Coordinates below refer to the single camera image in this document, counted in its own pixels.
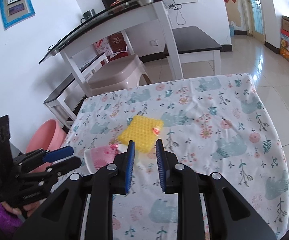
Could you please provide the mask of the person's left hand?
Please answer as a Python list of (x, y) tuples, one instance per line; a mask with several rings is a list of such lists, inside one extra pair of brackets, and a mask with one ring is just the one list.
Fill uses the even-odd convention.
[(12, 214), (17, 215), (17, 216), (26, 215), (27, 217), (30, 217), (38, 209), (38, 207), (40, 207), (41, 202), (40, 201), (34, 202), (31, 204), (25, 205), (21, 208), (11, 207), (6, 202), (2, 202), (1, 205), (9, 213), (12, 213)]

